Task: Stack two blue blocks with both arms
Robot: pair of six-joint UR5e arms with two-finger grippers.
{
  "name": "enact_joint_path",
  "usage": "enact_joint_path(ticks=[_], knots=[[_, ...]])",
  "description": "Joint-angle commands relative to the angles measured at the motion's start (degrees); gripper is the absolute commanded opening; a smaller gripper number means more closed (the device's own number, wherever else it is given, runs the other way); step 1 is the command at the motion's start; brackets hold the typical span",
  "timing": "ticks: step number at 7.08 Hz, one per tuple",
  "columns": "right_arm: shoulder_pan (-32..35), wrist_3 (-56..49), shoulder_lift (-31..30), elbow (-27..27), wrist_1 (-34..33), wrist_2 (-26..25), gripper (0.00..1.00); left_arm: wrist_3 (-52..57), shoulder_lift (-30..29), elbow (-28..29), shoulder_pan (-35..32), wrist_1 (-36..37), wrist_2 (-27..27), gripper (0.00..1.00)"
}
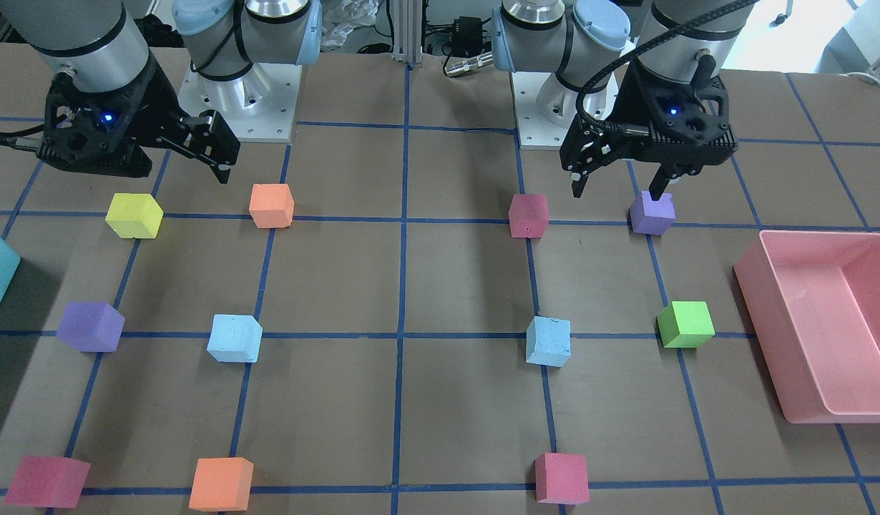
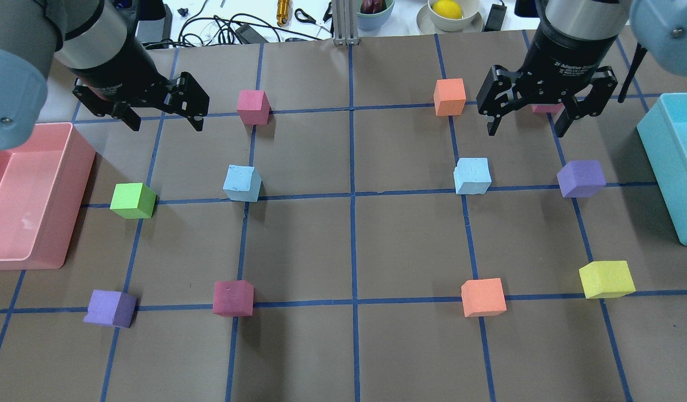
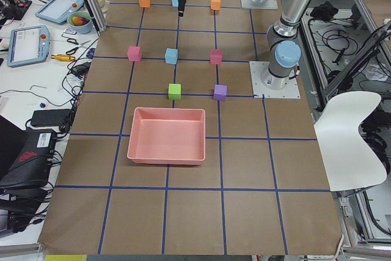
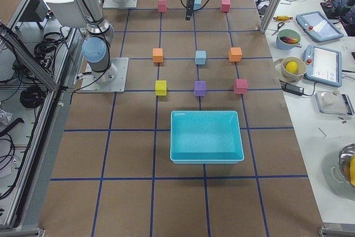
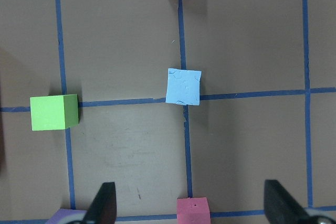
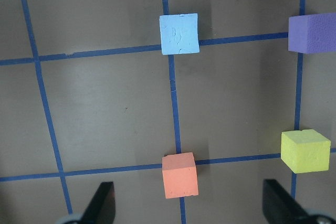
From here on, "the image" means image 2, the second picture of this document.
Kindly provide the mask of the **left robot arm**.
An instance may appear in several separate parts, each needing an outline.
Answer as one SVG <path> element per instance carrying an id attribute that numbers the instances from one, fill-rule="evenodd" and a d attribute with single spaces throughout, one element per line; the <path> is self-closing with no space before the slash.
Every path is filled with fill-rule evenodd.
<path id="1" fill-rule="evenodd" d="M 47 99 L 53 60 L 75 74 L 91 114 L 140 128 L 136 108 L 185 117 L 203 129 L 210 98 L 188 72 L 168 79 L 136 37 L 161 1 L 0 1 L 0 151 L 24 144 Z"/>

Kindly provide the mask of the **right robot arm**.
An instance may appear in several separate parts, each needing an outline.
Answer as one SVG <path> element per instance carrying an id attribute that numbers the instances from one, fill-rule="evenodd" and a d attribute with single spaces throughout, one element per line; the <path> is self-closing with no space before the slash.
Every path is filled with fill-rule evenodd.
<path id="1" fill-rule="evenodd" d="M 620 102 L 647 53 L 671 74 L 687 76 L 687 1 L 519 1 L 515 13 L 540 22 L 522 66 L 492 66 L 476 96 L 491 136 L 502 117 L 530 104 L 564 106 L 558 137 L 574 121 L 600 115 L 618 84 L 602 61 L 626 25 L 637 50 Z"/>

